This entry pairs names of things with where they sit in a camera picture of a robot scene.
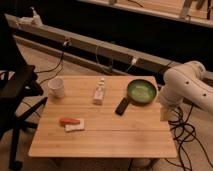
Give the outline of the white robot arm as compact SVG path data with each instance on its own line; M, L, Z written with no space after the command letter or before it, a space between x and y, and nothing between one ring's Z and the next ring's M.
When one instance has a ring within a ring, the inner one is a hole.
M213 87L202 81L206 69L199 61L190 61L169 68L163 76L160 89L161 120L168 121L171 111L186 98L204 111L213 114Z

